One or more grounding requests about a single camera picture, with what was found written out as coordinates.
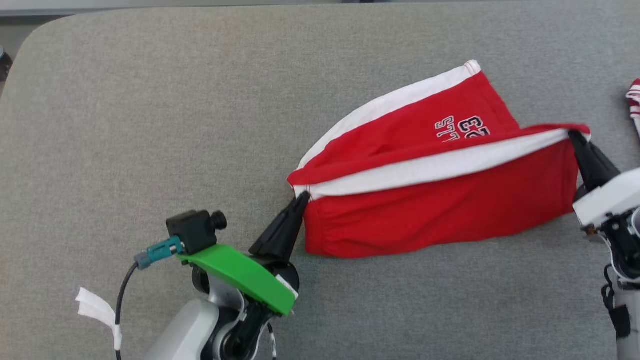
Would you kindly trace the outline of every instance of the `striped red and white cloth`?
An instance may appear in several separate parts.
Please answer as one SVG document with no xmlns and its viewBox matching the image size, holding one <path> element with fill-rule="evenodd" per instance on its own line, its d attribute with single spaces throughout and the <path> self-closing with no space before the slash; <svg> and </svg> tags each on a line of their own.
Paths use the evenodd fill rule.
<svg viewBox="0 0 640 360">
<path fill-rule="evenodd" d="M 629 110 L 631 119 L 636 125 L 636 129 L 640 134 L 640 79 L 636 79 L 631 84 L 631 89 L 627 92 L 627 99 L 629 99 Z"/>
<path fill-rule="evenodd" d="M 311 194 L 306 249 L 360 258 L 516 234 L 572 211 L 569 129 L 521 129 L 474 60 L 379 97 L 329 130 L 288 182 Z"/>
</svg>

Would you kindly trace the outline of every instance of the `red fabric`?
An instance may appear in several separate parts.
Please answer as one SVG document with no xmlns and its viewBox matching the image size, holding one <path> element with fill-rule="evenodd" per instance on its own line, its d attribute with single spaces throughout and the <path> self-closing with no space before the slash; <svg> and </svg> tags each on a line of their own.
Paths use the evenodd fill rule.
<svg viewBox="0 0 640 360">
<path fill-rule="evenodd" d="M 558 128 L 589 132 L 573 124 L 520 129 L 480 73 L 334 139 L 288 181 L 323 183 L 386 164 Z M 323 197 L 310 202 L 305 212 L 306 249 L 360 258 L 516 234 L 571 212 L 577 173 L 573 147 L 565 140 L 467 176 Z"/>
</svg>

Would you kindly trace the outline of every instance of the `green plastic part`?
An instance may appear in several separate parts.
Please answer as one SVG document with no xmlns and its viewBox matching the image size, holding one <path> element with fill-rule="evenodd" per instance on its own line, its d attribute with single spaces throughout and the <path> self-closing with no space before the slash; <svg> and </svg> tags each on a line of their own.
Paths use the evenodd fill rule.
<svg viewBox="0 0 640 360">
<path fill-rule="evenodd" d="M 278 314 L 288 315 L 296 302 L 295 295 L 262 265 L 228 245 L 216 244 L 193 255 L 178 255 L 178 258 L 267 304 Z"/>
</svg>

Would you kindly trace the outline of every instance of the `cable connector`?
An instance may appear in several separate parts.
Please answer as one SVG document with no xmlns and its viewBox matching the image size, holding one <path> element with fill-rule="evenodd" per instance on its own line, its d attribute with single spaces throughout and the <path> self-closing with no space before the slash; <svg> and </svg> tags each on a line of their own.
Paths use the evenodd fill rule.
<svg viewBox="0 0 640 360">
<path fill-rule="evenodd" d="M 180 238 L 178 236 L 172 236 L 168 240 L 148 247 L 147 251 L 135 255 L 134 260 L 138 263 L 138 268 L 144 270 L 153 263 L 170 258 L 176 254 L 182 254 L 183 252 L 184 246 Z"/>
</svg>

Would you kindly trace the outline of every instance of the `red and white sock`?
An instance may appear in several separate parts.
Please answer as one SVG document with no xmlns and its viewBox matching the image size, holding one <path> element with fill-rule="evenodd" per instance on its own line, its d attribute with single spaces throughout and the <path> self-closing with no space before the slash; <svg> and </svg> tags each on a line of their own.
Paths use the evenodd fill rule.
<svg viewBox="0 0 640 360">
<path fill-rule="evenodd" d="M 631 119 L 636 124 L 638 134 L 640 134 L 640 79 L 636 79 L 631 84 L 631 89 L 627 92 Z"/>
</svg>

